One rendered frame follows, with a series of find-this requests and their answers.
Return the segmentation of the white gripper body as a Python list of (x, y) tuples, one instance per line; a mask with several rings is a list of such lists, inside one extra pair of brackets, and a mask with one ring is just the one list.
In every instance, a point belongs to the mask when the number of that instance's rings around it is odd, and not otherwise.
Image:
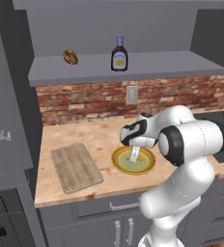
[(129, 158), (129, 161), (131, 163), (134, 163), (137, 160), (139, 151), (140, 151), (140, 148), (139, 147), (133, 147), (131, 149), (131, 154), (130, 154), (130, 158)]

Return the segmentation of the grey drawer front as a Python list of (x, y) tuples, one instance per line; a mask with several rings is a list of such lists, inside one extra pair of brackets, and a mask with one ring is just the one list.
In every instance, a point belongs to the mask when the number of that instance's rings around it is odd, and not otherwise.
[(94, 199), (91, 201), (77, 202), (72, 204), (72, 214), (74, 220), (88, 219), (91, 217), (103, 216), (106, 214), (119, 214), (126, 211), (137, 210), (139, 207), (112, 211), (109, 207), (111, 202), (113, 206), (129, 205), (139, 203), (141, 192), (128, 193), (124, 195)]

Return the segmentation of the black oven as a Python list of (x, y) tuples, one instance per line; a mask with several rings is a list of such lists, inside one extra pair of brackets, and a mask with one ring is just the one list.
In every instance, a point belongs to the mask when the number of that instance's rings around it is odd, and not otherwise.
[(36, 247), (15, 189), (0, 191), (0, 247)]

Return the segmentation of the grey wall outlet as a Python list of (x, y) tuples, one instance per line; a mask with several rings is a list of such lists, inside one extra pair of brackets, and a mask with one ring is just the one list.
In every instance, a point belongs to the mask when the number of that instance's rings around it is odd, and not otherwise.
[(136, 105), (138, 99), (138, 86), (126, 87), (126, 105)]

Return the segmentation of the grey open wall cabinet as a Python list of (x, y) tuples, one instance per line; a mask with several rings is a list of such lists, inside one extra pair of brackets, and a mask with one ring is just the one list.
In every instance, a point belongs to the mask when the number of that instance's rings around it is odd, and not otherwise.
[(31, 86), (224, 74), (224, 0), (13, 0)]

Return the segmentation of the dark condiment bottle yellow label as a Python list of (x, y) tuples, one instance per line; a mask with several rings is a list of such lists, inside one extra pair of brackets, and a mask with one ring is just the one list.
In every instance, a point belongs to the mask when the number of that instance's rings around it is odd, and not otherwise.
[(117, 36), (117, 46), (112, 50), (111, 69), (114, 71), (126, 71), (128, 64), (127, 51), (124, 48), (124, 36)]

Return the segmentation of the grey base cupboard door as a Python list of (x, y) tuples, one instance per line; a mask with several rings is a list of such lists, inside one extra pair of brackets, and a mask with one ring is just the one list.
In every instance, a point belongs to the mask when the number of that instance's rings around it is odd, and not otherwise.
[(46, 231), (49, 247), (115, 247), (115, 221), (121, 223), (123, 218), (107, 218), (79, 223)]
[[(133, 238), (130, 246), (128, 246), (126, 243), (126, 240), (128, 238), (128, 218), (132, 218), (134, 222)], [(151, 225), (152, 221), (145, 218), (141, 213), (125, 215), (122, 230), (122, 247), (138, 247), (139, 241), (148, 232)]]

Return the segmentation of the grey tall cupboard door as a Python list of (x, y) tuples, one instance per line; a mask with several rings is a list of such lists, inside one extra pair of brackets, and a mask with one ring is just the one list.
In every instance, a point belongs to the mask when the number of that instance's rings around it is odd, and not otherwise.
[(0, 177), (31, 169), (31, 155), (19, 114), (13, 80), (0, 32), (0, 129), (11, 133), (11, 141), (0, 141)]

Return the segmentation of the green and yellow round plate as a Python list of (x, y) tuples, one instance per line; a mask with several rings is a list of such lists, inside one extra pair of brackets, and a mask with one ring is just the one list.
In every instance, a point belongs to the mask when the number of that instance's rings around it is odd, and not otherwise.
[(142, 157), (143, 161), (136, 160), (134, 163), (131, 163), (129, 161), (130, 154), (131, 147), (117, 147), (111, 154), (111, 162), (113, 166), (120, 172), (133, 176), (147, 174), (154, 168), (156, 159), (150, 149), (140, 149), (138, 157)]

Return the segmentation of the grey drawer stack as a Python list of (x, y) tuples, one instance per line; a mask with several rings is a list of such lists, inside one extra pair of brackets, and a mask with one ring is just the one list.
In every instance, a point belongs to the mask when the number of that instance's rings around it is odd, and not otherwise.
[(224, 241), (224, 178), (217, 178), (188, 215), (182, 234), (185, 247), (206, 247)]

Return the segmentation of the brown walnut-like lump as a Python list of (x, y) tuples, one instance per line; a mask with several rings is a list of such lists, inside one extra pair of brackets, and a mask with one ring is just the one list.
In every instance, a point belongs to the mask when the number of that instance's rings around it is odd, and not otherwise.
[(75, 53), (73, 50), (71, 50), (71, 49), (65, 50), (64, 53), (63, 53), (63, 57), (64, 57), (64, 60), (65, 60), (68, 64), (71, 64), (71, 65), (77, 65), (77, 64), (78, 64), (77, 55), (76, 55), (76, 53)]

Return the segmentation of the wooden cutting board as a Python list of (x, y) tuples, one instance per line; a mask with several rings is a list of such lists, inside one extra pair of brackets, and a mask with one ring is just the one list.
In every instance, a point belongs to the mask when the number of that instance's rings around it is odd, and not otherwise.
[(83, 143), (75, 143), (50, 152), (59, 181), (66, 194), (103, 182), (103, 176)]

